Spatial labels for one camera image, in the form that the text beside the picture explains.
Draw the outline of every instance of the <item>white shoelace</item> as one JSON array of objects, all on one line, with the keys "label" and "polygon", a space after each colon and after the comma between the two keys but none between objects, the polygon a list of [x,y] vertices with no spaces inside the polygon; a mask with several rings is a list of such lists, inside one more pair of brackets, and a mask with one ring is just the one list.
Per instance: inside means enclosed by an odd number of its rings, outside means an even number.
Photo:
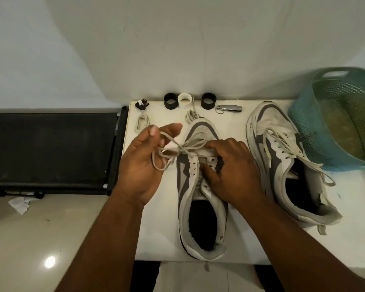
[{"label": "white shoelace", "polygon": [[193,98],[193,101],[192,101],[192,107],[193,107],[193,110],[189,110],[186,115],[185,115],[185,121],[190,124],[192,123],[194,120],[200,118],[200,115],[196,112],[196,109],[195,109],[195,98]]},{"label": "white shoelace", "polygon": [[[293,137],[295,137],[292,131],[282,132],[279,129],[276,129],[275,127],[268,127],[263,132],[263,147],[265,148],[266,155],[269,159],[269,167],[271,167],[272,157],[268,150],[268,145],[266,143],[266,139],[268,138],[268,135],[272,136],[275,139],[275,141],[278,141],[282,145],[284,152],[289,154],[289,156],[287,158],[292,158],[292,159],[298,158],[306,166],[308,166],[309,168],[311,168],[312,170],[314,170],[316,172],[319,172],[322,177],[323,183],[326,186],[335,185],[334,180],[322,170],[321,167],[323,164],[316,164],[316,163],[310,161],[307,158],[307,156],[301,151],[301,149],[297,145],[295,139],[292,139],[290,137],[291,135]],[[330,183],[327,182],[325,180],[325,177],[330,178],[331,182]]]},{"label": "white shoelace", "polygon": [[149,126],[150,126],[149,116],[146,115],[145,112],[141,112],[140,116],[138,117],[138,121],[136,122],[135,132],[140,133],[143,129]]},{"label": "white shoelace", "polygon": [[[160,170],[160,171],[166,170],[166,168],[168,168],[170,164],[173,164],[174,163],[174,160],[176,159],[176,157],[181,152],[187,154],[190,157],[193,157],[194,155],[191,154],[191,152],[192,151],[196,151],[198,149],[203,149],[204,148],[204,145],[208,141],[208,136],[204,132],[197,132],[197,133],[193,134],[183,144],[177,143],[171,136],[169,136],[165,132],[161,132],[161,135],[165,136],[171,142],[175,143],[177,145],[177,147],[171,147],[171,148],[167,148],[167,149],[163,149],[161,147],[158,148],[158,154],[160,155],[160,157],[162,159],[163,168],[158,168],[157,165],[156,165],[156,162],[155,162],[156,151],[153,151],[151,153],[151,161],[153,163],[153,166],[154,166],[154,168],[156,168],[157,170]],[[166,152],[166,151],[171,151],[171,152],[174,152],[176,154],[175,155],[167,155],[167,154],[164,154],[164,152]]]}]

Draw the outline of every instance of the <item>hand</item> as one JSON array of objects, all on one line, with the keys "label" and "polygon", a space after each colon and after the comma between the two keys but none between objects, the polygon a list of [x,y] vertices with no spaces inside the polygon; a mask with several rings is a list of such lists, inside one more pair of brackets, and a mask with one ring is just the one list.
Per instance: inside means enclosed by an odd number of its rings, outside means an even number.
[{"label": "hand", "polygon": [[207,164],[200,165],[209,186],[219,198],[237,208],[246,198],[263,194],[257,167],[245,143],[228,138],[209,141],[205,147],[214,148],[223,158],[219,175]]},{"label": "hand", "polygon": [[[169,139],[160,135],[160,131],[171,137],[180,134],[182,124],[174,123],[158,128],[155,125],[145,128],[128,146],[119,166],[119,178],[116,193],[129,201],[139,202],[145,206],[160,185],[163,171],[154,168],[151,153],[157,147],[164,147]],[[162,168],[161,157],[156,153],[155,163]]]}]

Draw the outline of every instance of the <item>white ring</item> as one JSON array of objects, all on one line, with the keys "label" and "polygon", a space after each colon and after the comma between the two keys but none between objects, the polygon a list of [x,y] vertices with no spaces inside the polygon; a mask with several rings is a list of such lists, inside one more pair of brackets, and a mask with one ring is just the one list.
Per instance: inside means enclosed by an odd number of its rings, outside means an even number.
[{"label": "white ring", "polygon": [[177,97],[177,101],[179,102],[180,108],[188,108],[191,105],[192,102],[192,96],[189,93],[181,93]]}]

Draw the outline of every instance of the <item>shoe insole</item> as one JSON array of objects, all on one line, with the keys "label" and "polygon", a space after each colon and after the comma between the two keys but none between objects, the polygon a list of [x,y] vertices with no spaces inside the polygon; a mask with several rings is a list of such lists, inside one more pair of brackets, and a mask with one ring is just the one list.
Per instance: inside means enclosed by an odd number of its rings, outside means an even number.
[{"label": "shoe insole", "polygon": [[211,203],[206,200],[192,201],[188,223],[189,231],[200,248],[205,251],[213,250],[218,222]]},{"label": "shoe insole", "polygon": [[318,214],[319,206],[312,200],[311,193],[307,186],[303,162],[295,159],[291,171],[298,175],[298,179],[286,178],[285,190],[291,202],[308,212]]}]

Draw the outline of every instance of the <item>basket handle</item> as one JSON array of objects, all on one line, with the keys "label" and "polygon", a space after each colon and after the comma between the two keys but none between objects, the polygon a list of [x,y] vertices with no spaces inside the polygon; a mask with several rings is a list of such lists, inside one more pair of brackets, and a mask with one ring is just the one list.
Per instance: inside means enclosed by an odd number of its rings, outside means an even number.
[{"label": "basket handle", "polygon": [[314,79],[338,79],[346,77],[352,70],[355,68],[352,67],[336,67],[336,68],[325,68],[323,70],[318,71]]}]

